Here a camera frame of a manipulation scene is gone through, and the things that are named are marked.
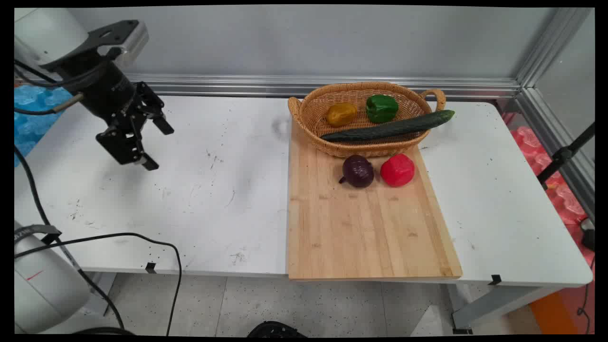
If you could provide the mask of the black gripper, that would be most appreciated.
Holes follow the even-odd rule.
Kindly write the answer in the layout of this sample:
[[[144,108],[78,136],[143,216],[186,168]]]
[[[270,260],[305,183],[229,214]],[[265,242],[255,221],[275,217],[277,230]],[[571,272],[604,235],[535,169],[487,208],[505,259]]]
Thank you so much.
[[[160,97],[145,82],[133,85],[114,64],[120,52],[109,50],[101,56],[89,50],[62,60],[57,65],[57,73],[69,82],[65,89],[82,93],[83,106],[108,124],[95,140],[116,162],[139,164],[153,171],[159,165],[143,147],[143,126],[152,120],[164,135],[173,134],[174,128],[167,122]],[[138,112],[130,112],[135,97]]]

